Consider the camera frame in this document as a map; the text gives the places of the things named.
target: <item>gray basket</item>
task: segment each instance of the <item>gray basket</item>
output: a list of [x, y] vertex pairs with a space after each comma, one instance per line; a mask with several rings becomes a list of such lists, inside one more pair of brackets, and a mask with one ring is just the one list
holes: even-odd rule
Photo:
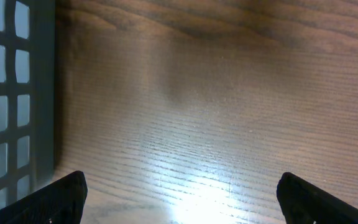
[[54, 10], [0, 0], [0, 209], [53, 174]]

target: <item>wooden table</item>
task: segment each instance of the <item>wooden table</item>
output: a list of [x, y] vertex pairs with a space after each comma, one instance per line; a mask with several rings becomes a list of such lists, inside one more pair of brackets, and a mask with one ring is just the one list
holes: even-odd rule
[[57, 34], [82, 223], [283, 223], [286, 171], [358, 208], [358, 0], [60, 0]]

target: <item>brown wood tabletop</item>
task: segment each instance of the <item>brown wood tabletop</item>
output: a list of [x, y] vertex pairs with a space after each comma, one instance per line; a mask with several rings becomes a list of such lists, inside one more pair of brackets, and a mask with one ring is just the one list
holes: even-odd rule
[[358, 0], [58, 0], [56, 63], [82, 223], [283, 223], [286, 171], [358, 208]]

